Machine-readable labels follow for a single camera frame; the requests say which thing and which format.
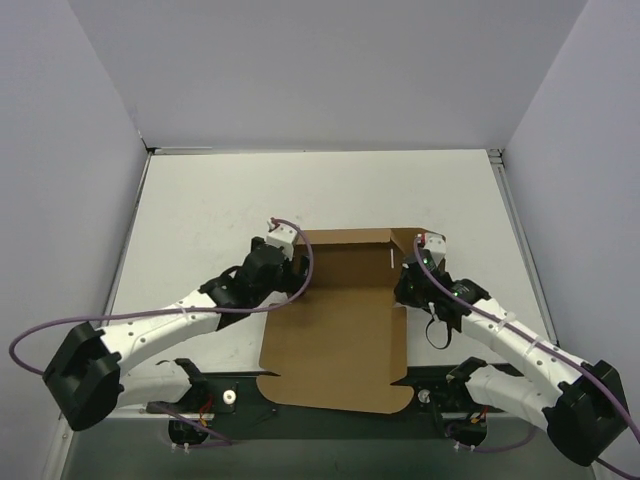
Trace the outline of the brown cardboard box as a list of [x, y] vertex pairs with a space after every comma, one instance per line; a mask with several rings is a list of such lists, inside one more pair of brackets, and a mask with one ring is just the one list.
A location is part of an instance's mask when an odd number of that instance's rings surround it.
[[276, 404], [394, 414], [409, 405], [407, 311], [394, 288], [419, 227], [311, 230], [311, 283], [268, 313], [257, 379]]

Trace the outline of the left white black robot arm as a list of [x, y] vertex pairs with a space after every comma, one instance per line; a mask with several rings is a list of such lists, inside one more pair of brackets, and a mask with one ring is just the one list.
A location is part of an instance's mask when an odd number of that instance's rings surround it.
[[114, 410], [160, 401], [193, 411], [204, 402], [200, 371], [188, 359], [162, 360], [151, 373], [133, 370], [149, 358], [196, 336], [217, 333], [257, 312], [274, 292], [290, 298], [309, 284], [312, 259], [295, 257], [298, 233], [279, 225], [255, 237], [240, 265], [223, 271], [183, 299], [95, 328], [73, 327], [44, 370], [42, 379], [74, 431], [89, 429]]

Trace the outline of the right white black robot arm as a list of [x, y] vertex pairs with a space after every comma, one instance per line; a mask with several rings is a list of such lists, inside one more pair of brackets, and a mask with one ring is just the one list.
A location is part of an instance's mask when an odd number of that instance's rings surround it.
[[630, 426], [618, 371], [571, 355], [543, 339], [469, 279], [454, 281], [440, 271], [427, 249], [407, 256], [394, 290], [403, 306], [478, 341], [517, 370], [509, 375], [471, 358], [448, 381], [473, 404], [516, 416], [546, 432], [567, 459], [581, 466], [598, 461]]

